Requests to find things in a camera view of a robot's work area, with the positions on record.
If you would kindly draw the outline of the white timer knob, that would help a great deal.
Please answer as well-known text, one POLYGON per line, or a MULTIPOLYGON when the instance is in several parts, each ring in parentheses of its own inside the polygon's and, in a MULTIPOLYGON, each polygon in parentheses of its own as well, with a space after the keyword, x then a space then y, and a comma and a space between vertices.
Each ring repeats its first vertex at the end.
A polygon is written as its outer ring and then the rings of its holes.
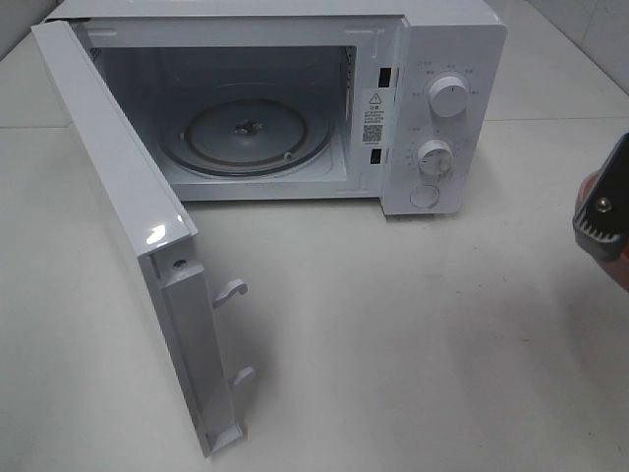
POLYGON ((452 168, 453 152, 448 143, 442 140, 430 140, 423 143, 417 151, 420 170, 430 176, 446 174, 452 168))

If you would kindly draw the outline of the round white door button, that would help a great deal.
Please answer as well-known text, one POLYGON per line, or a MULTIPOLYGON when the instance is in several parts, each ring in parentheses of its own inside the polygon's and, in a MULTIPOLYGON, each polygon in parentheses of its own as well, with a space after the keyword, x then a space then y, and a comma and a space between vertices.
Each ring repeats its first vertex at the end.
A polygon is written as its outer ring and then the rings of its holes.
POLYGON ((417 208, 431 208, 439 201, 439 189, 434 185, 420 185, 409 196, 410 204, 417 208))

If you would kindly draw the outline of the pink plate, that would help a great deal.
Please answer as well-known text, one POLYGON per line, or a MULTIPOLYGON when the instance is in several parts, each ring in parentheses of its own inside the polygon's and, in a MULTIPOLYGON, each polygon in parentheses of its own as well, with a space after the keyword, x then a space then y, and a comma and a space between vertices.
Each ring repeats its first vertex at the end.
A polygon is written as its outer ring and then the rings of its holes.
MULTIPOLYGON (((577 192, 575 209, 578 209, 581 202, 591 192, 594 183, 597 180, 598 172, 590 173, 581 183, 577 192)), ((595 259, 598 266, 625 291, 629 290, 629 247, 626 246, 622 254, 614 261, 605 262, 595 259)))

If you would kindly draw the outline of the glass microwave turntable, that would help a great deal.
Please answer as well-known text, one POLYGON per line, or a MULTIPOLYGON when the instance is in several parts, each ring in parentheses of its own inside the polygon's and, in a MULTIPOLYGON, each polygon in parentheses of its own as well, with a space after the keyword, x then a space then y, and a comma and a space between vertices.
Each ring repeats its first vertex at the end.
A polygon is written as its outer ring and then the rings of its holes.
POLYGON ((160 125, 164 152, 216 177, 257 177, 297 167, 326 148, 326 113, 270 98, 240 98, 181 111, 160 125))

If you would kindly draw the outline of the white microwave door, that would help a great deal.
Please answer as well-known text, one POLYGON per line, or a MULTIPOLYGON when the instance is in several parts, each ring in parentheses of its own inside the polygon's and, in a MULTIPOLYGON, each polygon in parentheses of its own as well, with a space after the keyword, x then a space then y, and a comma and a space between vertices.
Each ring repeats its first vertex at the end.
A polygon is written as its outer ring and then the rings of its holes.
POLYGON ((232 393, 250 367, 226 375, 214 311, 242 279, 211 295, 198 257, 198 230, 97 71, 84 33, 65 21, 32 34, 90 162, 93 188, 123 260, 155 314, 205 456, 244 437, 232 393))

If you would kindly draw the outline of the upper white power knob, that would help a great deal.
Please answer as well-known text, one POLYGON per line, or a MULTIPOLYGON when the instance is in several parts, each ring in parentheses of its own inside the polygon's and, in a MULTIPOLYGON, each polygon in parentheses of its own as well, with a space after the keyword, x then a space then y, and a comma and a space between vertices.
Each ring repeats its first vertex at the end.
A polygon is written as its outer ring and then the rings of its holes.
POLYGON ((459 75, 446 74, 436 78, 428 88, 429 106, 441 118, 452 118, 468 106, 469 88, 459 75))

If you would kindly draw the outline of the white microwave oven body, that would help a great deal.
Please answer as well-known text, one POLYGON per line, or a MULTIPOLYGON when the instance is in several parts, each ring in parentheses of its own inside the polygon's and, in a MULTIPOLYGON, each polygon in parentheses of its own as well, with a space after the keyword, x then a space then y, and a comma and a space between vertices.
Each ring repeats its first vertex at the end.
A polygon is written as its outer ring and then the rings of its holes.
POLYGON ((506 26, 483 1, 65 1, 65 21, 183 202, 376 199, 388 215, 452 213, 500 61, 506 26), (467 108, 441 118, 429 85, 446 74, 467 108), (326 113, 334 131, 311 160, 257 177, 189 170, 162 149, 160 125, 192 109, 270 98, 326 113), (430 176, 417 151, 442 140, 452 168, 430 176), (431 208, 410 204, 420 185, 431 208))

